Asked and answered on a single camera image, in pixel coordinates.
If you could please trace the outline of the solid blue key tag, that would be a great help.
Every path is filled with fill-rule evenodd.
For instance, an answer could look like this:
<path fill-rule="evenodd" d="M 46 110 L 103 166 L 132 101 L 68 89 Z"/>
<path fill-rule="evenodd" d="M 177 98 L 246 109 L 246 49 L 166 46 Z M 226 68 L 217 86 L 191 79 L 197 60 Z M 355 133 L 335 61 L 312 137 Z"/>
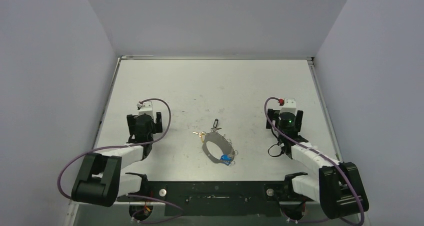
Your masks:
<path fill-rule="evenodd" d="M 232 158 L 229 155 L 222 155 L 220 160 L 224 164 L 230 164 L 232 161 Z"/>

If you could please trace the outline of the perforated metal key plate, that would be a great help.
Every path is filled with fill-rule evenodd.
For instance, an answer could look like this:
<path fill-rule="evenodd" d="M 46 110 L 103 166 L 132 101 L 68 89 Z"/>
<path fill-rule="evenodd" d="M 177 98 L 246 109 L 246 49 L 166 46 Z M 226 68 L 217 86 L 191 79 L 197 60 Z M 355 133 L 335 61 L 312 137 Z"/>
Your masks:
<path fill-rule="evenodd" d="M 207 144 L 213 143 L 215 144 L 221 151 L 221 155 L 219 158 L 215 157 L 210 150 L 208 149 Z M 235 157 L 238 154 L 238 151 L 233 148 L 232 142 L 230 139 L 227 139 L 223 135 L 218 132 L 209 132 L 206 133 L 205 140 L 202 143 L 202 150 L 205 155 L 215 164 L 224 164 L 221 162 L 220 158 L 222 155 L 229 155 L 232 158 L 230 164 L 224 164 L 226 166 L 235 164 Z"/>

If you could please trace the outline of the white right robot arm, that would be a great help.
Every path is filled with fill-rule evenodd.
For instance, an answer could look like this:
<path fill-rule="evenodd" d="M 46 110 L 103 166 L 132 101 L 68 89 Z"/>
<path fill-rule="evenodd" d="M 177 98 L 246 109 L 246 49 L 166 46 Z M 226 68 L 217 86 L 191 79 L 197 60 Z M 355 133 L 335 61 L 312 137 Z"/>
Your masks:
<path fill-rule="evenodd" d="M 285 176 L 282 193 L 290 201 L 303 196 L 320 204 L 327 220 L 345 220 L 360 215 L 365 220 L 370 208 L 358 167 L 352 162 L 333 159 L 300 135 L 303 112 L 294 107 L 280 110 L 264 109 L 266 128 L 277 139 L 279 156 L 300 162 L 311 172 L 298 172 Z"/>

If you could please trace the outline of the black key tag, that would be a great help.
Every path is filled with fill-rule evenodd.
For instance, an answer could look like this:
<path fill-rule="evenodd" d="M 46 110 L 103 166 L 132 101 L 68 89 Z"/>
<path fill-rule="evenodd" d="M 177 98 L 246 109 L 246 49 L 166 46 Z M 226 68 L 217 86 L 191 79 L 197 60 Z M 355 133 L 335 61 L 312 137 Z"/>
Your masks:
<path fill-rule="evenodd" d="M 218 120 L 218 118 L 216 118 L 216 119 L 214 120 L 213 127 L 214 127 L 214 128 L 217 128 L 217 127 L 218 127 L 218 123 L 219 123 L 219 120 Z"/>

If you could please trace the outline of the yellow key tag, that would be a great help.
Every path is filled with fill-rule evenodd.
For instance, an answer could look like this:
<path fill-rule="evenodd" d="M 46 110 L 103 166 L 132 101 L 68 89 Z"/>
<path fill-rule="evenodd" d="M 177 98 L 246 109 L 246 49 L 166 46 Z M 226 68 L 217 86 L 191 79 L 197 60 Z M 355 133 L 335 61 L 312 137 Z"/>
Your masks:
<path fill-rule="evenodd" d="M 198 136 L 200 137 L 200 140 L 203 143 L 205 141 L 206 133 L 205 132 L 199 132 Z"/>

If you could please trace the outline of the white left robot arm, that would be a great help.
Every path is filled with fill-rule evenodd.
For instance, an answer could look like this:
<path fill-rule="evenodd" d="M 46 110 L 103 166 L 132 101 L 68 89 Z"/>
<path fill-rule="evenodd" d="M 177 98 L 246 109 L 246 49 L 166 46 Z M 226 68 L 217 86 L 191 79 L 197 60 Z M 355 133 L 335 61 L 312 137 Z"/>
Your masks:
<path fill-rule="evenodd" d="M 71 199 L 93 205 L 110 207 L 116 199 L 130 194 L 136 201 L 149 196 L 149 187 L 143 184 L 146 175 L 125 173 L 123 169 L 148 157 L 153 135 L 163 132 L 162 114 L 127 115 L 129 143 L 134 146 L 84 156 L 71 191 Z"/>

